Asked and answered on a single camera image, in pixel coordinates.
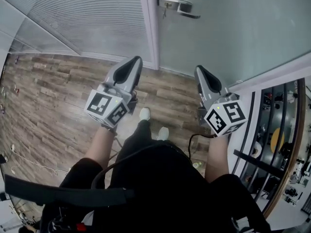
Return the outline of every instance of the shoe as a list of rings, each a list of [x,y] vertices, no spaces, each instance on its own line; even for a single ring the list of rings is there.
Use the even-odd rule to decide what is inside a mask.
[[[142,120],[149,120],[150,119],[150,109],[149,108],[142,108],[139,114],[139,119]]]
[[[162,127],[159,131],[159,135],[157,136],[157,140],[165,141],[169,139],[169,129],[166,127]]]

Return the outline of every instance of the glass door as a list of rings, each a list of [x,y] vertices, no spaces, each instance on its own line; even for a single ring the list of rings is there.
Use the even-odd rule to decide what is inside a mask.
[[[160,66],[193,76],[203,65],[228,85],[245,81],[311,49],[311,0],[185,0],[158,6]]]

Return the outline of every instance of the key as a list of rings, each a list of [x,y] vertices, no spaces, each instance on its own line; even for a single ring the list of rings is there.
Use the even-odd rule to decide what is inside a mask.
[[[166,8],[163,9],[163,18],[164,19],[166,17]]]
[[[165,8],[163,9],[163,19],[166,17],[166,9],[168,9],[172,4],[166,2],[164,5],[165,5]]]

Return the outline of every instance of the yellow object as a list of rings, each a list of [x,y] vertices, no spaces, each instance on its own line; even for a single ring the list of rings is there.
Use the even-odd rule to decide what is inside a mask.
[[[280,134],[280,128],[277,128],[277,129],[273,132],[273,135],[272,135],[272,138],[271,138],[270,148],[271,148],[271,152],[272,152],[272,153],[274,153],[274,151],[275,151],[275,149],[276,149],[276,142],[277,142],[277,138],[278,138],[278,135],[279,135],[279,134]],[[285,135],[284,135],[284,132],[283,132],[282,139],[281,139],[281,144],[280,144],[280,146],[278,147],[278,151],[280,151],[281,147],[283,146],[284,138],[285,138]]]
[[[195,169],[198,169],[201,165],[202,165],[202,162],[196,162],[196,163],[193,163],[193,164],[192,164],[192,166],[193,166]]]

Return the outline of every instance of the wooden floor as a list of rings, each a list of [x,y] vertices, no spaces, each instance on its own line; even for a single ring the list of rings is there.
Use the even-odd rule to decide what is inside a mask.
[[[0,115],[0,152],[11,156],[2,170],[24,180],[58,186],[65,177],[64,172],[58,171],[55,176],[52,170],[20,160],[17,155],[11,155],[10,146],[14,144],[17,153],[35,163],[68,171],[83,157],[99,126],[83,112],[88,95],[115,63],[63,55],[24,54],[15,64],[15,58],[16,55],[9,56],[1,82],[6,96],[0,95],[0,103],[5,107],[5,114]],[[153,138],[166,126],[170,130],[169,139],[184,152],[192,134],[208,133],[198,126],[196,108],[200,98],[193,79],[144,68],[136,91],[138,105],[134,114],[126,115],[118,126],[118,139],[122,144],[135,130],[143,107],[151,109]],[[192,161],[202,163],[201,173],[207,149],[207,139],[194,138]],[[111,154],[119,150],[115,141]],[[110,174],[106,177],[106,182],[109,181]],[[27,211],[28,217],[40,217],[41,207],[16,198],[13,202]]]

